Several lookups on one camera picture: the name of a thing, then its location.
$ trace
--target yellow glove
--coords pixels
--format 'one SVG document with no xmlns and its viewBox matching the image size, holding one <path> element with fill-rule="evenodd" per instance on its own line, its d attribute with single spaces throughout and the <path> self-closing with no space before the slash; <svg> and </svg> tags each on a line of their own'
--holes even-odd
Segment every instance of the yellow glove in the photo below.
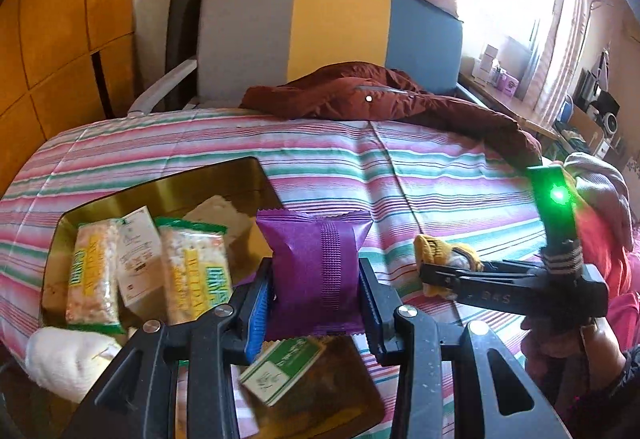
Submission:
<svg viewBox="0 0 640 439">
<path fill-rule="evenodd" d="M 470 245 L 461 242 L 449 243 L 430 235 L 416 235 L 414 252 L 415 264 L 418 268 L 424 262 L 469 271 L 482 271 L 482 261 L 476 251 Z M 455 295 L 446 287 L 423 284 L 422 292 L 425 296 L 440 295 L 447 300 L 455 299 Z"/>
</svg>

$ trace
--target metal screw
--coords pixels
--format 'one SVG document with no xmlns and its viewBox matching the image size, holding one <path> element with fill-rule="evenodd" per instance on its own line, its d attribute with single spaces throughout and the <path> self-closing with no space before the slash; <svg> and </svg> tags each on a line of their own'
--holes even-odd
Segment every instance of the metal screw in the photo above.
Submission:
<svg viewBox="0 0 640 439">
<path fill-rule="evenodd" d="M 142 330 L 145 333 L 157 333 L 160 330 L 160 323 L 158 320 L 147 320 L 142 324 Z"/>
<path fill-rule="evenodd" d="M 213 313 L 220 317 L 231 316 L 234 313 L 234 308 L 229 304 L 220 304 L 213 308 Z"/>
<path fill-rule="evenodd" d="M 418 310 L 412 305 L 401 305 L 398 308 L 398 314 L 405 318 L 413 318 L 418 314 Z"/>
<path fill-rule="evenodd" d="M 484 336 L 489 332 L 489 326 L 482 320 L 473 320 L 469 322 L 469 331 L 478 336 Z"/>
</svg>

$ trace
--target packaged rice cake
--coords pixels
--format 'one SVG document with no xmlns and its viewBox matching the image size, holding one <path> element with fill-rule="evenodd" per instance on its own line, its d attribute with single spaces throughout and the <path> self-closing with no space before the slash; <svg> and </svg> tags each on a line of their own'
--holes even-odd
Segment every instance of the packaged rice cake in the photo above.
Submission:
<svg viewBox="0 0 640 439">
<path fill-rule="evenodd" d="M 231 297 L 225 226 L 156 218 L 170 324 L 196 320 Z"/>
<path fill-rule="evenodd" d="M 118 320 L 118 239 L 120 219 L 80 225 L 69 274 L 66 324 L 69 328 L 123 333 Z"/>
</svg>

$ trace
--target cabinet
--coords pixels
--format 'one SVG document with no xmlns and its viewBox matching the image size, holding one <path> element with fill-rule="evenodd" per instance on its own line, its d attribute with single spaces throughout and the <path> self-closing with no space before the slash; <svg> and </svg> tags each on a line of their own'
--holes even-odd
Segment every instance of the cabinet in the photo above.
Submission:
<svg viewBox="0 0 640 439">
<path fill-rule="evenodd" d="M 0 196 L 66 129 L 124 116 L 134 99 L 133 0 L 0 4 Z"/>
</svg>

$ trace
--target snack bag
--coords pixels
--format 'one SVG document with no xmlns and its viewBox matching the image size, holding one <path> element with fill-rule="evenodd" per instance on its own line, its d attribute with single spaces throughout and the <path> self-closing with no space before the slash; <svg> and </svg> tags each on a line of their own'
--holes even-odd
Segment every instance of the snack bag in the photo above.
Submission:
<svg viewBox="0 0 640 439">
<path fill-rule="evenodd" d="M 162 269 L 170 324 L 196 320 L 229 301 L 231 277 L 226 262 L 225 226 L 156 218 L 162 241 Z"/>
<path fill-rule="evenodd" d="M 118 320 L 118 239 L 120 219 L 80 225 L 69 275 L 66 324 L 69 329 L 120 334 Z"/>
<path fill-rule="evenodd" d="M 260 210 L 255 222 L 273 250 L 273 288 L 265 339 L 363 332 L 358 251 L 369 212 L 320 216 Z"/>
</svg>

